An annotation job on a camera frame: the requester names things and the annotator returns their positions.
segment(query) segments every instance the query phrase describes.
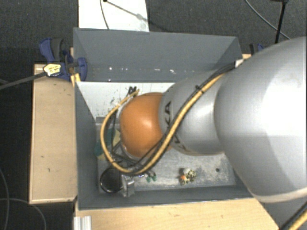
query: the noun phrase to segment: small electronic component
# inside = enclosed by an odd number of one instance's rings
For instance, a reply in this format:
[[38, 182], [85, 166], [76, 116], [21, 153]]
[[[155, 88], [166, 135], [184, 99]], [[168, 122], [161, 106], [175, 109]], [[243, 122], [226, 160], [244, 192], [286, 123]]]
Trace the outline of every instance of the small electronic component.
[[185, 175], [182, 175], [179, 179], [179, 182], [180, 182], [180, 185], [185, 185], [185, 184], [188, 184], [190, 181], [189, 178], [187, 178]]
[[196, 172], [193, 171], [192, 169], [190, 168], [185, 168], [183, 170], [183, 174], [191, 181], [193, 182], [195, 180], [195, 177], [196, 177]]

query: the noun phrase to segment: gray bin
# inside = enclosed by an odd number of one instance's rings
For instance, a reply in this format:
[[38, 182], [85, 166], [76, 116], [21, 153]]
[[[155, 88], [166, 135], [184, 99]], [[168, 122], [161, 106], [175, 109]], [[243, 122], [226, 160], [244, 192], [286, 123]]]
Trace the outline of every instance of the gray bin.
[[[217, 155], [223, 161], [221, 167], [226, 168], [219, 176], [224, 173], [226, 178], [208, 185], [159, 189], [152, 183], [152, 190], [136, 188], [136, 194], [128, 198], [109, 195], [98, 187], [101, 165], [94, 155], [96, 118], [105, 116], [129, 86], [137, 86], [141, 92], [163, 92], [180, 79], [232, 63], [241, 58], [235, 37], [75, 28], [74, 56], [85, 57], [89, 68], [86, 82], [75, 88], [80, 210], [251, 197], [223, 155]], [[216, 162], [203, 159], [207, 166]]]

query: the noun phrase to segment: white paper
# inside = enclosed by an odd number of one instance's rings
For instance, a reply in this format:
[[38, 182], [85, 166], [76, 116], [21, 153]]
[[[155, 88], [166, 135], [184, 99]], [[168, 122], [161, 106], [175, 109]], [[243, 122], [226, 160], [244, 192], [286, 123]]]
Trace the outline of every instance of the white paper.
[[[108, 0], [101, 6], [109, 29], [148, 32], [145, 0]], [[79, 0], [79, 27], [107, 29], [100, 0]]]

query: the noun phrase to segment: black wire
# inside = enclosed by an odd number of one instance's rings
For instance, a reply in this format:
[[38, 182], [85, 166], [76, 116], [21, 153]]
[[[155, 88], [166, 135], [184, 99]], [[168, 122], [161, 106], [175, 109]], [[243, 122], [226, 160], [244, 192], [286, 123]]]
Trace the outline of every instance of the black wire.
[[105, 17], [104, 10], [103, 10], [103, 8], [102, 8], [102, 2], [101, 2], [101, 0], [99, 0], [99, 3], [100, 3], [100, 9], [101, 9], [102, 17], [104, 18], [104, 21], [105, 21], [105, 24], [106, 24], [106, 28], [107, 28], [108, 30], [110, 30], [109, 25], [108, 25], [107, 22], [106, 22], [106, 17]]
[[0, 85], [0, 90], [6, 89], [6, 88], [9, 88], [9, 87], [12, 87], [12, 86], [24, 83], [24, 82], [33, 81], [35, 79], [39, 79], [39, 78], [45, 77], [45, 76], [46, 76], [46, 73], [45, 72], [41, 72], [41, 73], [33, 75], [31, 77], [27, 77], [27, 78], [20, 79], [20, 80], [14, 81], [14, 82], [6, 83], [4, 85]]
[[278, 22], [278, 28], [277, 28], [277, 33], [276, 33], [276, 38], [275, 38], [275, 43], [278, 43], [279, 40], [279, 34], [281, 33], [281, 28], [282, 28], [282, 23], [283, 23], [283, 15], [284, 15], [284, 10], [286, 8], [286, 4], [289, 0], [283, 0], [283, 6], [282, 10], [280, 12], [280, 17], [279, 17], [279, 22]]
[[6, 192], [6, 200], [7, 200], [7, 206], [6, 206], [6, 217], [5, 217], [5, 223], [4, 223], [4, 228], [3, 230], [6, 230], [8, 227], [8, 221], [9, 221], [9, 214], [10, 214], [10, 194], [9, 194], [9, 188], [6, 183], [4, 174], [2, 172], [2, 169], [0, 168], [0, 175], [3, 179], [4, 187], [5, 187], [5, 192]]
[[303, 204], [303, 206], [297, 211], [295, 212], [295, 214], [285, 223], [281, 226], [280, 230], [287, 230], [289, 229], [294, 222], [296, 221], [296, 219], [298, 219], [300, 217], [300, 215], [307, 209], [307, 202]]
[[[277, 31], [277, 28], [275, 26], [273, 26], [270, 22], [268, 22], [261, 14], [259, 14], [259, 12], [257, 10], [255, 10], [255, 8], [249, 3], [248, 0], [244, 0], [247, 5], [254, 11], [255, 14], [257, 14], [266, 24], [268, 24], [270, 27], [272, 27], [273, 29], [275, 29]], [[283, 35], [285, 38], [290, 39], [286, 34], [280, 32], [281, 35]]]
[[6, 179], [5, 179], [5, 177], [4, 177], [4, 174], [3, 174], [1, 168], [0, 168], [0, 175], [1, 175], [2, 179], [3, 179], [3, 183], [4, 183], [4, 187], [5, 187], [5, 191], [6, 191], [6, 196], [7, 196], [6, 198], [0, 198], [0, 201], [4, 201], [4, 200], [7, 201], [6, 219], [5, 219], [5, 224], [4, 224], [3, 230], [6, 230], [6, 229], [7, 229], [7, 226], [8, 226], [8, 220], [9, 220], [9, 214], [10, 214], [10, 201], [21, 202], [21, 203], [27, 204], [28, 206], [34, 207], [34, 208], [38, 211], [38, 213], [40, 214], [40, 216], [41, 216], [42, 219], [43, 219], [43, 222], [44, 222], [44, 230], [47, 230], [46, 219], [45, 219], [45, 216], [44, 216], [44, 214], [42, 213], [42, 211], [41, 211], [36, 205], [29, 205], [28, 202], [25, 201], [25, 200], [18, 199], [18, 198], [10, 198], [8, 184], [7, 184], [7, 182], [6, 182]]
[[[197, 88], [195, 88], [195, 90], [193, 91], [193, 93], [186, 99], [186, 101], [183, 103], [183, 105], [180, 107], [180, 109], [177, 111], [176, 115], [174, 116], [174, 118], [172, 119], [172, 121], [170, 122], [166, 132], [163, 134], [162, 138], [160, 139], [160, 141], [158, 142], [158, 146], [153, 146], [137, 163], [136, 165], [145, 157], [149, 154], [149, 152], [153, 149], [155, 149], [156, 151], [159, 150], [159, 148], [161, 147], [161, 145], [163, 144], [163, 142], [165, 141], [171, 127], [173, 126], [175, 120], [177, 119], [177, 117], [179, 116], [179, 114], [181, 113], [181, 111], [183, 110], [183, 108], [186, 106], [187, 102], [193, 98], [196, 93], [199, 91], [199, 89], [203, 88], [206, 84], [208, 84], [210, 81], [212, 81], [214, 78], [218, 77], [219, 75], [229, 72], [231, 70], [233, 70], [234, 68], [236, 68], [235, 64], [229, 64], [226, 65], [222, 68], [220, 68], [219, 70], [217, 70], [216, 72], [214, 72], [206, 81], [204, 81], [200, 86], [198, 86]], [[160, 159], [163, 157], [164, 153], [166, 152], [166, 149], [163, 151], [163, 153], [161, 154], [161, 156], [148, 168], [148, 170], [150, 170], [151, 168], [153, 168], [159, 161]], [[151, 162], [151, 160], [153, 159], [153, 157], [155, 156], [155, 152], [150, 156], [150, 158], [144, 163], [142, 164], [141, 168], [135, 169], [129, 173], [125, 173], [127, 175], [138, 175], [141, 173], [137, 173], [137, 171], [139, 171], [140, 169], [144, 168], [148, 163]]]

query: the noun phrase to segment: black cable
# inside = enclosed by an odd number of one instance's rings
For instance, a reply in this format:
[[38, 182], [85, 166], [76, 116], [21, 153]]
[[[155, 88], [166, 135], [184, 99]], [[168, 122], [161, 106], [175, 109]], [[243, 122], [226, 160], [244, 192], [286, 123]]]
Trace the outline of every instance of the black cable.
[[285, 224], [283, 224], [280, 230], [289, 229], [293, 223], [300, 217], [300, 215], [307, 209], [307, 202], [303, 204], [303, 206], [289, 219]]
[[9, 220], [9, 215], [10, 215], [10, 201], [16, 201], [16, 202], [21, 202], [21, 203], [24, 203], [24, 204], [27, 204], [28, 206], [32, 206], [34, 207], [38, 213], [41, 215], [42, 219], [43, 219], [43, 222], [44, 222], [44, 230], [47, 230], [47, 223], [46, 223], [46, 219], [45, 219], [45, 216], [44, 214], [42, 213], [42, 211], [36, 206], [36, 205], [30, 205], [28, 204], [27, 201], [25, 200], [22, 200], [22, 199], [18, 199], [18, 198], [10, 198], [10, 194], [9, 194], [9, 187], [8, 187], [8, 184], [6, 182], [6, 179], [4, 177], [4, 174], [2, 172], [2, 169], [0, 168], [0, 175], [3, 179], [3, 183], [4, 183], [4, 187], [5, 187], [5, 191], [6, 191], [6, 198], [0, 198], [0, 201], [7, 201], [7, 211], [6, 211], [6, 219], [5, 219], [5, 224], [4, 224], [4, 228], [3, 230], [6, 230], [7, 229], [7, 226], [8, 226], [8, 220]]
[[3, 230], [6, 230], [8, 227], [8, 221], [9, 221], [9, 214], [10, 214], [10, 194], [9, 194], [9, 188], [8, 185], [6, 183], [4, 174], [2, 172], [2, 169], [0, 168], [0, 174], [4, 183], [4, 187], [5, 187], [5, 192], [6, 192], [6, 200], [7, 200], [7, 207], [6, 207], [6, 217], [5, 217], [5, 223], [4, 223], [4, 228]]
[[103, 10], [103, 8], [102, 8], [102, 2], [101, 2], [101, 0], [99, 0], [99, 3], [100, 3], [100, 9], [101, 9], [102, 17], [104, 18], [104, 21], [105, 21], [105, 24], [106, 24], [106, 28], [107, 28], [108, 30], [110, 30], [109, 25], [108, 25], [107, 22], [106, 22], [106, 17], [105, 17], [104, 10]]
[[283, 14], [284, 14], [284, 10], [286, 8], [286, 4], [289, 0], [283, 0], [283, 6], [282, 6], [282, 10], [280, 12], [280, 17], [279, 17], [279, 22], [278, 22], [278, 28], [277, 28], [277, 32], [276, 32], [276, 39], [275, 39], [275, 43], [278, 43], [279, 40], [279, 34], [281, 33], [281, 28], [282, 28], [282, 23], [283, 23]]
[[0, 79], [0, 84], [7, 84], [9, 82], [7, 82], [6, 80]]
[[45, 76], [46, 76], [46, 73], [45, 72], [41, 72], [41, 73], [33, 75], [31, 77], [27, 77], [27, 78], [20, 79], [20, 80], [14, 81], [14, 82], [6, 83], [4, 85], [0, 85], [0, 90], [6, 89], [6, 88], [9, 88], [9, 87], [12, 87], [12, 86], [24, 83], [24, 82], [33, 81], [35, 79], [39, 79], [39, 78], [45, 77]]
[[[273, 29], [275, 29], [277, 31], [277, 28], [275, 26], [273, 26], [270, 22], [268, 22], [261, 14], [259, 14], [259, 12], [257, 10], [255, 10], [255, 8], [249, 3], [248, 0], [244, 0], [248, 6], [266, 23], [268, 24], [270, 27], [272, 27]], [[285, 38], [290, 39], [286, 34], [280, 32], [281, 35], [283, 35]]]

